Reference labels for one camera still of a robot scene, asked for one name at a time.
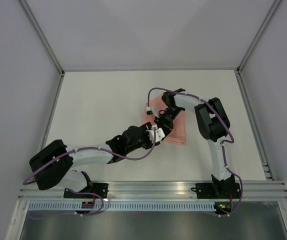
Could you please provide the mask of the pink cloth napkin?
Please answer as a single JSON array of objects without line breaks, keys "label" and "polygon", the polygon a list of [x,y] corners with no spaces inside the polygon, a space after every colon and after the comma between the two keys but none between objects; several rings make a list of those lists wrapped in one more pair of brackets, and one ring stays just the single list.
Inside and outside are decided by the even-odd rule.
[{"label": "pink cloth napkin", "polygon": [[[162,95],[160,94],[155,98],[151,98],[149,102],[150,107],[154,107],[158,111],[167,108],[166,104],[162,101]],[[154,123],[155,115],[147,115],[146,113],[147,105],[144,106],[142,115],[142,124],[150,122]],[[173,130],[171,133],[163,140],[166,143],[185,145],[186,144],[186,112],[181,111],[178,116],[173,121]]]}]

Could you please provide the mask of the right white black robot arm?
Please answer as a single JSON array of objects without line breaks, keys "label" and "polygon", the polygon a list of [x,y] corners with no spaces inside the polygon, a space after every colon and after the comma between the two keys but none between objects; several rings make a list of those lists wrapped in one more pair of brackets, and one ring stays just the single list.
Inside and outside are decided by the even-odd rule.
[{"label": "right white black robot arm", "polygon": [[234,143],[230,132],[230,121],[219,98],[201,99],[184,93],[180,88],[165,91],[161,97],[167,106],[154,122],[168,136],[174,129],[174,120],[182,111],[195,113],[198,130],[207,140],[211,160],[211,183],[196,183],[191,188],[198,199],[240,199],[243,193],[242,182],[237,183],[238,176],[228,166],[226,144]]}]

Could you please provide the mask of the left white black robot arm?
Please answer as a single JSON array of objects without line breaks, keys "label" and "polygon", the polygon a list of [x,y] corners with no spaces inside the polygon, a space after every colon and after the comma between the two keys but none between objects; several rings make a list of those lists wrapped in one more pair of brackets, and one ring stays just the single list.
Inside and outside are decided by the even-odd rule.
[{"label": "left white black robot arm", "polygon": [[130,126],[98,146],[69,146],[57,139],[29,160],[32,176],[24,184],[36,183],[41,191],[54,187],[71,189],[81,198],[88,198],[93,192],[93,184],[87,173],[77,171],[76,167],[129,160],[130,153],[140,148],[151,152],[156,143],[157,127],[149,122]]}]

